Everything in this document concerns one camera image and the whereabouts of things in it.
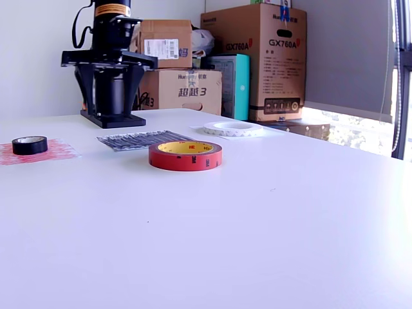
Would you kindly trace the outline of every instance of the cardboard box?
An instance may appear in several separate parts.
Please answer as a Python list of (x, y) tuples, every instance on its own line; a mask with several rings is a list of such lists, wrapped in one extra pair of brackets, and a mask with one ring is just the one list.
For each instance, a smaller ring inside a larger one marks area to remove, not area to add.
[(221, 114), (221, 72), (156, 70), (143, 76), (139, 87), (142, 109), (190, 108)]
[[(282, 0), (250, 0), (250, 4), (254, 5), (256, 3), (268, 3), (271, 5), (282, 5)], [(291, 8), (292, 0), (283, 0), (283, 5)]]
[(250, 56), (249, 119), (301, 118), (306, 78), (306, 12), (279, 6), (247, 5), (201, 15), (202, 29), (215, 36), (216, 52)]
[(158, 57), (159, 68), (191, 68), (191, 21), (142, 21), (135, 26), (129, 50)]
[(222, 73), (221, 115), (248, 120), (250, 89), (250, 57), (217, 55), (203, 58), (204, 67)]

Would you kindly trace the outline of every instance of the window blind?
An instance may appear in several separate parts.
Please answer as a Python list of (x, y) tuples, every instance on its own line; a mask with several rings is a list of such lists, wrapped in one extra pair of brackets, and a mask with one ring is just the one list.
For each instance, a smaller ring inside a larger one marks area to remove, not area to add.
[(293, 0), (308, 13), (307, 107), (392, 121), (395, 47), (388, 1)]

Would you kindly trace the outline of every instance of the black metal mount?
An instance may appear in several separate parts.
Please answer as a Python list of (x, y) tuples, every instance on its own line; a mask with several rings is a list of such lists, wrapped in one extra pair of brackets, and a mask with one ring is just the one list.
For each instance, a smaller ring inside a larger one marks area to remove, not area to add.
[(124, 50), (64, 51), (62, 66), (76, 66), (87, 107), (81, 115), (104, 129), (145, 125), (131, 110), (145, 69), (157, 68), (157, 58)]

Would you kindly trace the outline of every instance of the cable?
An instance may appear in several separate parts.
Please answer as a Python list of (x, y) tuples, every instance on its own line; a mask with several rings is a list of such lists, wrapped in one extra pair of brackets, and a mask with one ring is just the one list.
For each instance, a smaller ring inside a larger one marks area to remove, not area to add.
[(385, 83), (384, 83), (384, 97), (382, 99), (382, 105), (380, 106), (379, 122), (382, 120), (382, 114), (384, 112), (384, 105), (385, 105), (385, 100), (386, 100), (386, 88), (388, 86), (387, 83), (388, 83), (388, 73), (389, 73), (390, 40), (391, 40), (391, 0), (388, 0), (388, 36), (386, 37), (386, 74), (385, 74)]
[(85, 27), (85, 29), (83, 30), (82, 36), (80, 38), (80, 42), (77, 44), (77, 38), (76, 38), (76, 24), (77, 24), (77, 19), (79, 18), (79, 15), (81, 13), (81, 11), (83, 11), (85, 8), (90, 8), (91, 6), (93, 6), (93, 3), (95, 2), (95, 0), (91, 0), (90, 4), (88, 6), (83, 6), (76, 15), (75, 21), (73, 23), (73, 28), (71, 29), (71, 39), (73, 41), (73, 46), (74, 48), (82, 48), (83, 44), (84, 44), (84, 40), (86, 38), (86, 32), (89, 30), (90, 32), (93, 31), (93, 29), (91, 29), (90, 26)]
[(397, 89), (397, 102), (398, 102), (398, 126), (397, 133), (395, 135), (395, 141), (393, 143), (392, 152), (397, 150), (400, 136), (400, 121), (402, 119), (402, 95), (401, 95), (401, 80), (400, 80), (400, 43), (399, 43), (399, 16), (398, 16), (398, 4), (395, 0), (395, 29), (397, 35), (397, 64), (398, 64), (398, 89)]

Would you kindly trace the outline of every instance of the blue tape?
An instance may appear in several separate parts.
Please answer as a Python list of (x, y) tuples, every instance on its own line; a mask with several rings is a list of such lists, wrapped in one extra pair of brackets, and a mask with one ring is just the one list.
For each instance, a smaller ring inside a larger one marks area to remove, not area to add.
[(283, 5), (284, 2), (282, 1), (281, 5), (281, 21), (290, 21), (290, 15), (289, 15), (289, 7)]

